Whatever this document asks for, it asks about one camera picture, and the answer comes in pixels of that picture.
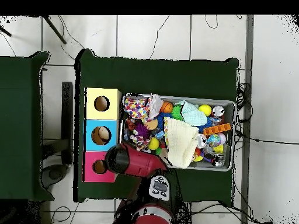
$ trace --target gray tray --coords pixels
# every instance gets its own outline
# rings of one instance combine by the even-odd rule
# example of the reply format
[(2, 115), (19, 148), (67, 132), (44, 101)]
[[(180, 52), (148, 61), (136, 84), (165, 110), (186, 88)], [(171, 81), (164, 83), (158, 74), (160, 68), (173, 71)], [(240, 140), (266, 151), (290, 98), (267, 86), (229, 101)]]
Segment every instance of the gray tray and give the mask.
[[(132, 99), (143, 99), (149, 98), (151, 95), (149, 94), (125, 94), (122, 98), (122, 106), (121, 106), (121, 116), (123, 116), (124, 111), (124, 101), (126, 97), (130, 97)], [(212, 170), (212, 171), (220, 171), (226, 172), (232, 168), (232, 162), (234, 158), (234, 138), (235, 138), (235, 123), (237, 116), (237, 106), (233, 101), (229, 100), (209, 100), (209, 99), (197, 99), (197, 98), (187, 98), (187, 97), (172, 97), (172, 96), (160, 96), (162, 100), (177, 103), (181, 100), (185, 100), (192, 104), (202, 105), (208, 104), (212, 108), (214, 106), (223, 106), (225, 110), (224, 114), (224, 123), (230, 123), (231, 130), (225, 131), (224, 134), (227, 137), (227, 141), (224, 144), (223, 155), (224, 155), (224, 165), (223, 166), (213, 166), (211, 163), (201, 160), (200, 162), (191, 162), (191, 164), (186, 169), (196, 169), (196, 170)], [(124, 119), (120, 120), (120, 142), (123, 139), (123, 129), (124, 129)]]

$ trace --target yellow box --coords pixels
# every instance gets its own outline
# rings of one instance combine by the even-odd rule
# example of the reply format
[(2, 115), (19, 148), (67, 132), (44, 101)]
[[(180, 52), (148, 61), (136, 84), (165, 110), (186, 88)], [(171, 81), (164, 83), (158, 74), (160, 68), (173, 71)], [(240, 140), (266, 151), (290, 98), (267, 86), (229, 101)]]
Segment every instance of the yellow box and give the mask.
[(88, 120), (119, 119), (121, 93), (117, 89), (88, 87), (86, 88), (86, 97), (86, 118)]

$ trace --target pink box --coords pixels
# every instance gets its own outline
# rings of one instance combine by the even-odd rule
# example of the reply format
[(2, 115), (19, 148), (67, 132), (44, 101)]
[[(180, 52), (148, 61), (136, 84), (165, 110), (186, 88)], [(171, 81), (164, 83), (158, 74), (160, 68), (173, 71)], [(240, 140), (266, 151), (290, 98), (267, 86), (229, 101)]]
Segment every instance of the pink box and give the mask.
[(105, 159), (106, 151), (87, 151), (85, 152), (85, 165), (84, 168), (84, 182), (105, 182), (113, 183), (115, 182), (116, 174), (110, 171), (106, 171), (103, 174), (97, 174), (93, 171), (92, 165), (97, 160)]

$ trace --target dark green cloth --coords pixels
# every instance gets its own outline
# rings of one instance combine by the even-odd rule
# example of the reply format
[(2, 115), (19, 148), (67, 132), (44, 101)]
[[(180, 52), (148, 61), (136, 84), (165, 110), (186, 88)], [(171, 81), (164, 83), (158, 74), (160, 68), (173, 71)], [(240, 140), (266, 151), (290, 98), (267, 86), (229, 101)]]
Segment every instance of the dark green cloth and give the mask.
[[(84, 88), (117, 88), (122, 93), (235, 101), (238, 60), (140, 60), (99, 58), (81, 50), (76, 58), (76, 94), (79, 96), (78, 198), (126, 198), (135, 177), (118, 175), (115, 183), (82, 182)], [(184, 201), (222, 201), (231, 205), (232, 169), (227, 172), (177, 169)]]
[(52, 199), (40, 184), (39, 82), (48, 56), (0, 57), (0, 199)]

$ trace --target stacked cubes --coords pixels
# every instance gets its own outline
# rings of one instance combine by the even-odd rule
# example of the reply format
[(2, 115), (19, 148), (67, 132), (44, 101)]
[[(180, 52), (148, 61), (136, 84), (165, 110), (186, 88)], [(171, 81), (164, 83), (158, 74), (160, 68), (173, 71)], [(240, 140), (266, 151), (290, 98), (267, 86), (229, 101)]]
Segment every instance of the stacked cubes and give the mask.
[(115, 181), (116, 175), (105, 171), (102, 161), (119, 136), (121, 93), (117, 89), (86, 88), (84, 182)]

